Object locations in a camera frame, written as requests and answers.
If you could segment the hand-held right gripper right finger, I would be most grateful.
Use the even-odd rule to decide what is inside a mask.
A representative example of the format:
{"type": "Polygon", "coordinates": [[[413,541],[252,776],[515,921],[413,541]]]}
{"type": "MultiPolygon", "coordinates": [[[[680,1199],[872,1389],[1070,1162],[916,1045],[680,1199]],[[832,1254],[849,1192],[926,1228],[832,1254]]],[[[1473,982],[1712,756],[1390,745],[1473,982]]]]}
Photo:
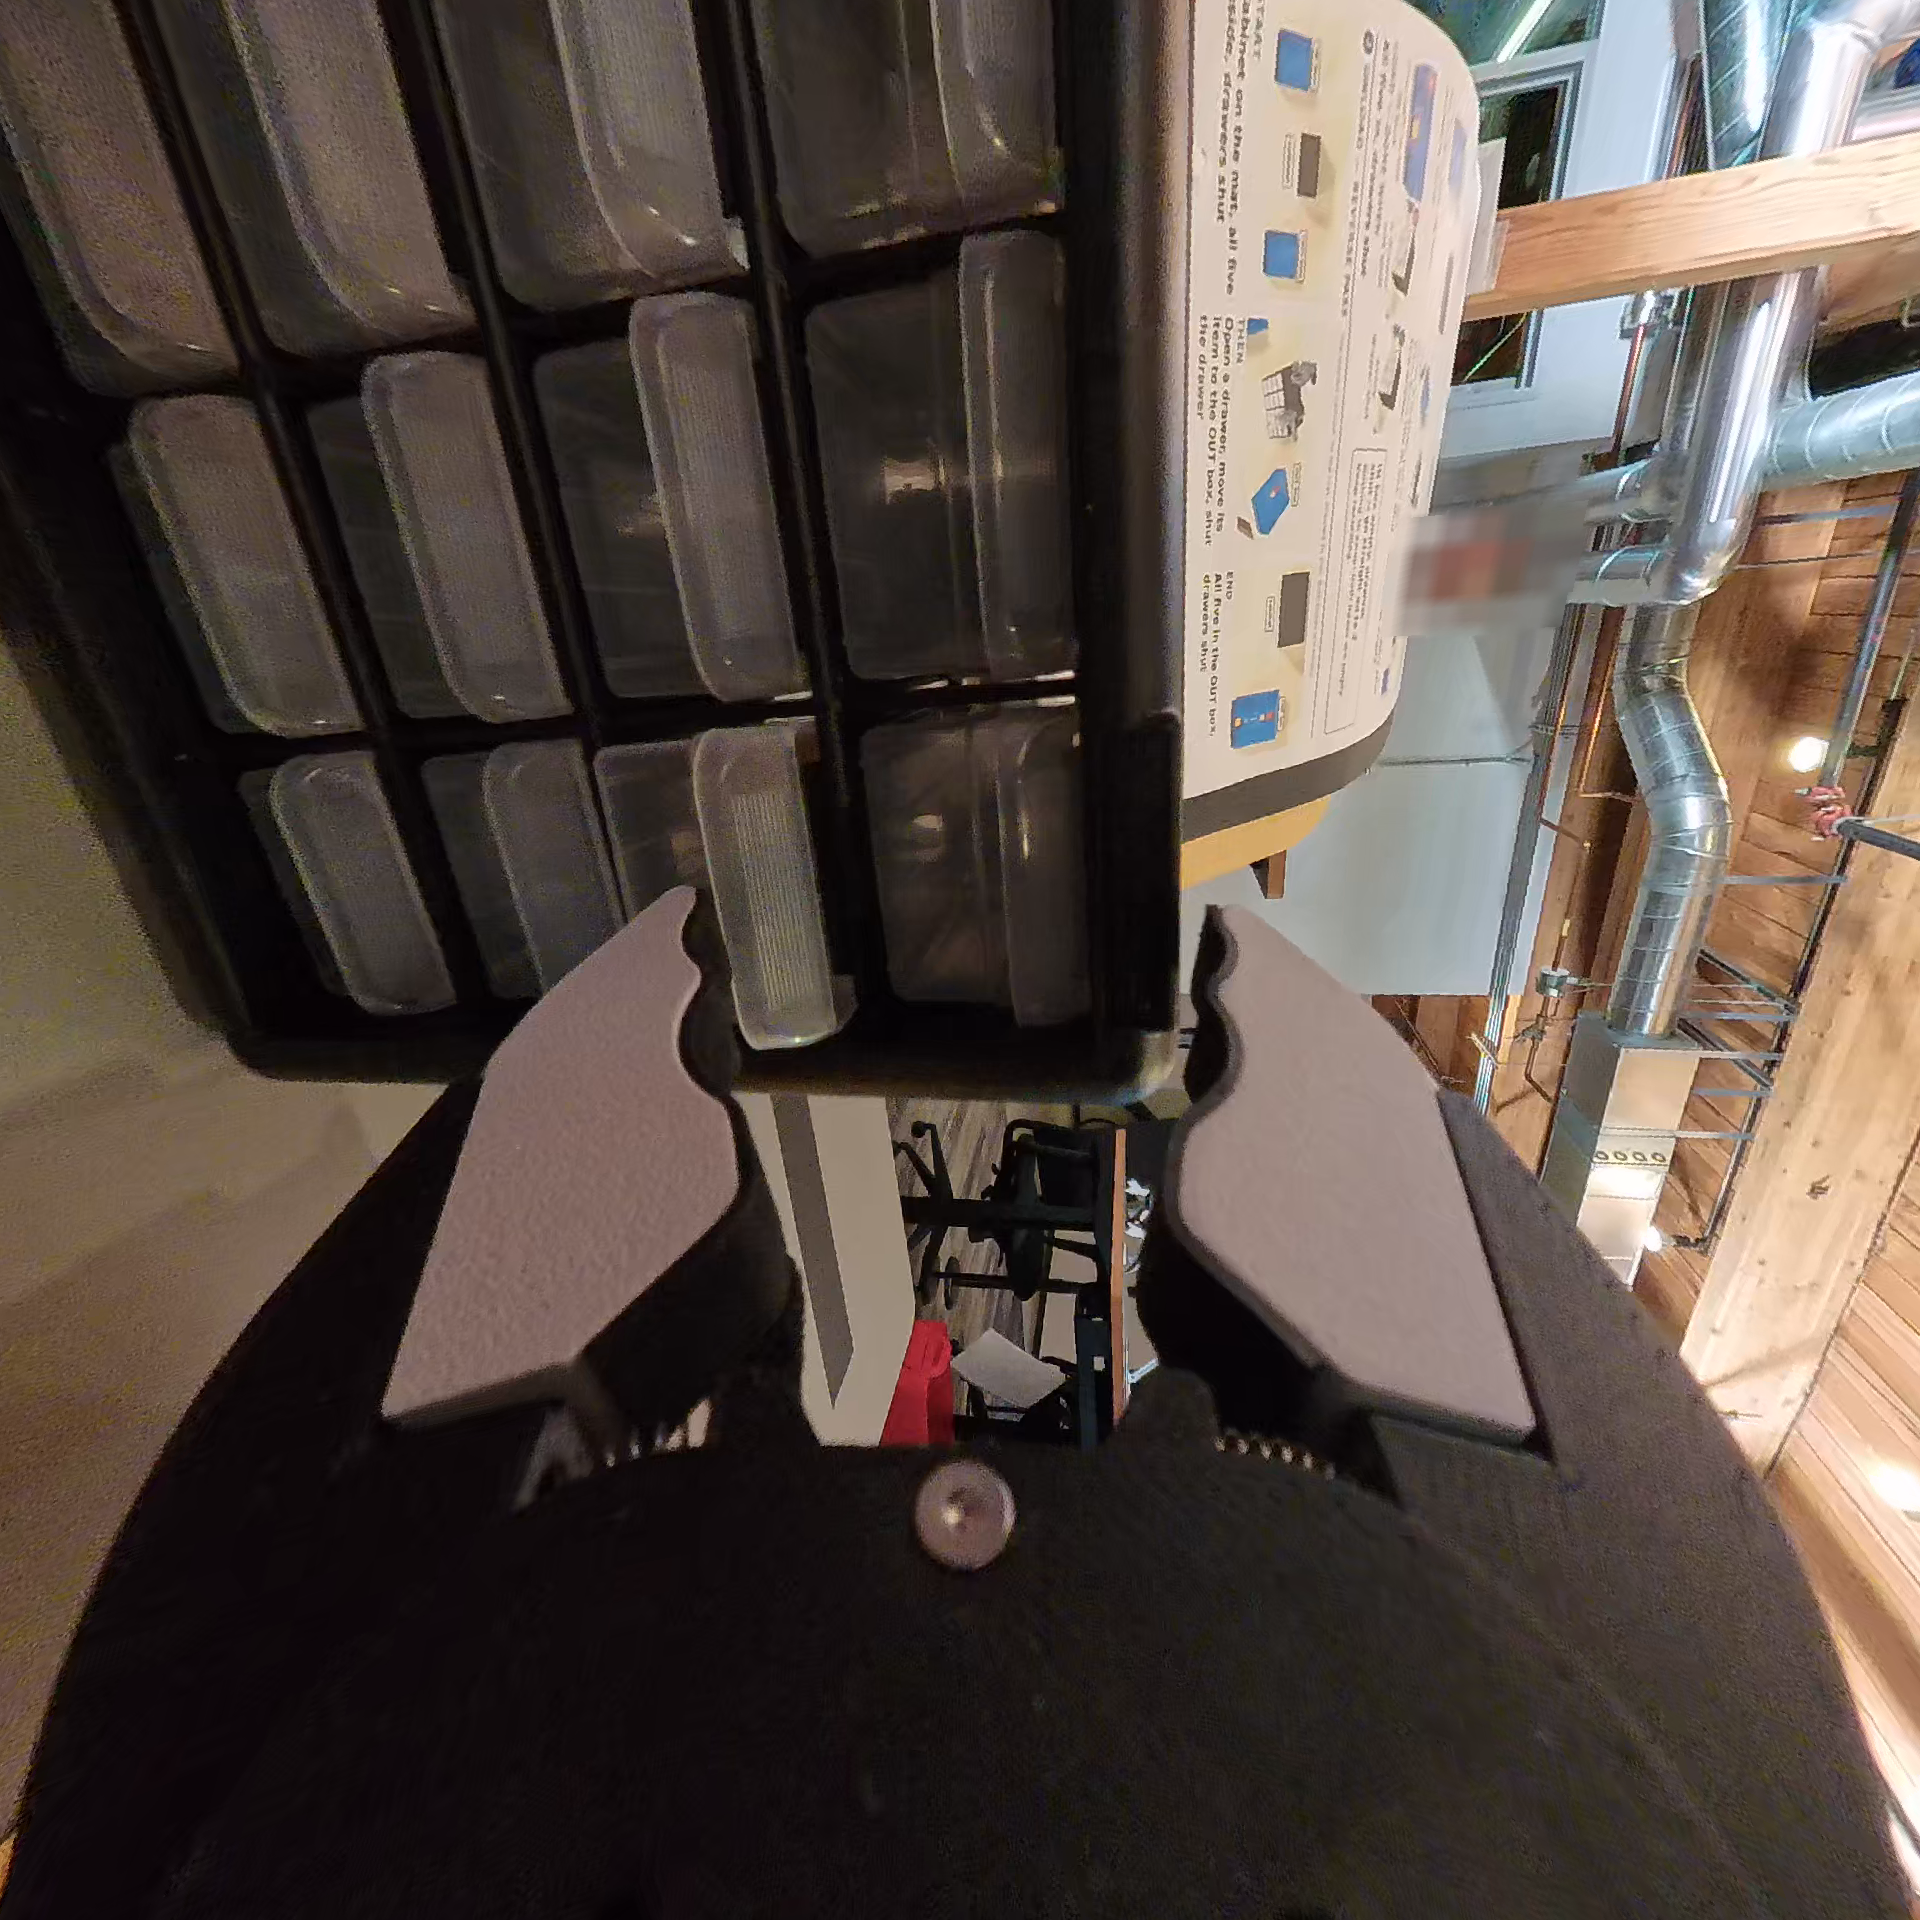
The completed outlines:
{"type": "Polygon", "coordinates": [[[1505,1152],[1257,911],[1210,905],[1140,1314],[1227,1452],[1542,1482],[1505,1152]]]}

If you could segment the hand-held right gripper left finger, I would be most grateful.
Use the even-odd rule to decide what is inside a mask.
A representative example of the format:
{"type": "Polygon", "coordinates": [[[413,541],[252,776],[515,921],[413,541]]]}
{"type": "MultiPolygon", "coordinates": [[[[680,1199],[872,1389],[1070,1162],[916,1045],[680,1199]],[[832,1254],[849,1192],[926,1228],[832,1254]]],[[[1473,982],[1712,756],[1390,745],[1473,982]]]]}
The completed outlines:
{"type": "Polygon", "coordinates": [[[727,965],[673,886],[500,1042],[427,1241],[383,1416],[559,1402],[606,1455],[706,1405],[803,1444],[803,1298],[733,1096],[727,965]]]}

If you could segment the metal air vent box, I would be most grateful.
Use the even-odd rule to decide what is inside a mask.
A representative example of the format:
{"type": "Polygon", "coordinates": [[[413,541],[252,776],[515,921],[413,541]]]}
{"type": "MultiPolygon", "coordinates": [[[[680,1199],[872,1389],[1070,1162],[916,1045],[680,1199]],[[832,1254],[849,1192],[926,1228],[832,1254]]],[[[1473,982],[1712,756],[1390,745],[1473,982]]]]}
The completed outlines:
{"type": "Polygon", "coordinates": [[[1689,1039],[1623,1038],[1600,1014],[1572,1029],[1542,1188],[1623,1285],[1643,1266],[1697,1069],[1689,1039]]]}

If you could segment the black office chair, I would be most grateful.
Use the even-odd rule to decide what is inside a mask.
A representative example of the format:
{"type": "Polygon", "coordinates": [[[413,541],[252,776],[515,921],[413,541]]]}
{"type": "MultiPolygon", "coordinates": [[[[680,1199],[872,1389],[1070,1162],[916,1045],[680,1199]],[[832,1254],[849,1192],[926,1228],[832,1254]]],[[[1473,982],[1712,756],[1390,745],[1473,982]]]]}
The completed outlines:
{"type": "Polygon", "coordinates": [[[1120,1335],[1116,1254],[1105,1244],[1113,1134],[1015,1116],[999,1131],[979,1195],[952,1178],[939,1131],[913,1119],[895,1141],[912,1188],[899,1195],[916,1318],[947,1311],[959,1292],[1006,1292],[1020,1304],[1067,1298],[1080,1325],[1120,1335]]]}

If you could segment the white paper sheet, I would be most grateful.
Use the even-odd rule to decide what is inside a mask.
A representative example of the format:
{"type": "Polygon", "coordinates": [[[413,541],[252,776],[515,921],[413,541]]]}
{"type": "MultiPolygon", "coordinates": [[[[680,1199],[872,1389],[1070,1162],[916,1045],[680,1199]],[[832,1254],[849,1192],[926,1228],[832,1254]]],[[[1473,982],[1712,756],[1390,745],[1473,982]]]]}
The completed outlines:
{"type": "Polygon", "coordinates": [[[1066,1382],[1066,1371],[1053,1359],[1027,1354],[992,1325],[952,1358],[952,1371],[989,1402],[1020,1414],[1035,1412],[1066,1382]]]}

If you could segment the red bin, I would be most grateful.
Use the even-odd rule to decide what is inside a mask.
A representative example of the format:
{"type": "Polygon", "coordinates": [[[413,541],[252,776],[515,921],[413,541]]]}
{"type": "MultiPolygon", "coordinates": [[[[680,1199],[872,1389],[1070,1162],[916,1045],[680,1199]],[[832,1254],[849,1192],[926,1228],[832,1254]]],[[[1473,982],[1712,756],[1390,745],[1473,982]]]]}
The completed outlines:
{"type": "Polygon", "coordinates": [[[913,1319],[880,1428],[880,1446],[945,1452],[955,1441],[952,1335],[942,1319],[913,1319]]]}

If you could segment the metal pipe with red fitting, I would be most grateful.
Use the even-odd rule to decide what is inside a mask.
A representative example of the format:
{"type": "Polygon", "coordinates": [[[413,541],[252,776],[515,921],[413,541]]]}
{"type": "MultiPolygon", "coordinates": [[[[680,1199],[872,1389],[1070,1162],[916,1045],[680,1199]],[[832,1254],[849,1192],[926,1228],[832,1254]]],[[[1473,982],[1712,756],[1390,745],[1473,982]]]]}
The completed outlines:
{"type": "Polygon", "coordinates": [[[1799,798],[1807,806],[1810,835],[1817,839],[1866,845],[1917,864],[1917,811],[1866,818],[1849,806],[1840,785],[1827,782],[1802,785],[1799,798]]]}

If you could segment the white instruction poster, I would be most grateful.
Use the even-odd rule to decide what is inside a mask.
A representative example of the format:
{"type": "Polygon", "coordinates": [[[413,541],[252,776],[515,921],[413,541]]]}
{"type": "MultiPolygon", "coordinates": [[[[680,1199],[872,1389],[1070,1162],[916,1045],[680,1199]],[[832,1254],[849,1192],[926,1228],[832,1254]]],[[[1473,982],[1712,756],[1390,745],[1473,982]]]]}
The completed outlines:
{"type": "Polygon", "coordinates": [[[1415,6],[1195,4],[1187,26],[1195,845],[1383,751],[1482,186],[1473,76],[1415,6]]]}

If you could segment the wooden ceiling beam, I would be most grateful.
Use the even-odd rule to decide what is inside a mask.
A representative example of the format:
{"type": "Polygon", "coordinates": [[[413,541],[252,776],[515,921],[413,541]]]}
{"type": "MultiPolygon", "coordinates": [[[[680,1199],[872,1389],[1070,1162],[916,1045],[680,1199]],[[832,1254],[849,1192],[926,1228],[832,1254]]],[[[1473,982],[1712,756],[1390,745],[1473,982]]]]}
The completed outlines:
{"type": "Polygon", "coordinates": [[[1817,329],[1917,296],[1917,131],[1516,206],[1465,319],[1819,269],[1817,329]]]}

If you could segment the white framed window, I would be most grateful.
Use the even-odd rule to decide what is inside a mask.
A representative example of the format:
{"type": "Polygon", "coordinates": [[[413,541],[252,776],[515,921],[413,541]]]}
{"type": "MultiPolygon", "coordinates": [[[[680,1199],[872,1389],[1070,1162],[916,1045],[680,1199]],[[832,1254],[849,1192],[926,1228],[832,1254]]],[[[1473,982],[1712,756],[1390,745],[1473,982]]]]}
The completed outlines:
{"type": "MultiPolygon", "coordinates": [[[[1587,46],[1572,44],[1473,68],[1480,141],[1500,144],[1496,186],[1486,206],[1505,215],[1550,202],[1563,192],[1585,62],[1587,46]]],[[[1465,319],[1455,388],[1472,399],[1526,391],[1536,371],[1539,334],[1539,312],[1465,319]]]]}

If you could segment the long silver ventilation duct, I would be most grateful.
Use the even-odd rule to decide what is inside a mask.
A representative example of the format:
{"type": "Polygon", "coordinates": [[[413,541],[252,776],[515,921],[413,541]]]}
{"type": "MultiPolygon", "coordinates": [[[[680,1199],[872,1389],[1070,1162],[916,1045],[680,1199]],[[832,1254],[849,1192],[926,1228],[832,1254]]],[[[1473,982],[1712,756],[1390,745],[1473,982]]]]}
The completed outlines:
{"type": "MultiPolygon", "coordinates": [[[[1915,4],[1700,4],[1706,161],[1840,148],[1883,51],[1917,38],[1915,4]]],[[[1657,524],[1650,545],[1583,562],[1573,604],[1627,612],[1615,715],[1646,806],[1646,861],[1605,1024],[1669,1038],[1730,861],[1723,771],[1690,698],[1700,604],[1737,562],[1777,414],[1806,399],[1819,269],[1700,285],[1686,312],[1662,436],[1573,494],[1592,524],[1657,524]]]]}

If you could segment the short silver ventilation duct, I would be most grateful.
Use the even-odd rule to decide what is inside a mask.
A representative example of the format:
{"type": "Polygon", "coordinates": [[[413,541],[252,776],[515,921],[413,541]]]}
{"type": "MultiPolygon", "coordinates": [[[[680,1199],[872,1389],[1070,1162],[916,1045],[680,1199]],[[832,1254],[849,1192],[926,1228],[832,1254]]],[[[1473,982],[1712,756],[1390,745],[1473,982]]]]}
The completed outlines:
{"type": "Polygon", "coordinates": [[[1917,384],[1903,371],[1777,414],[1760,489],[1790,491],[1917,468],[1917,384]]]}

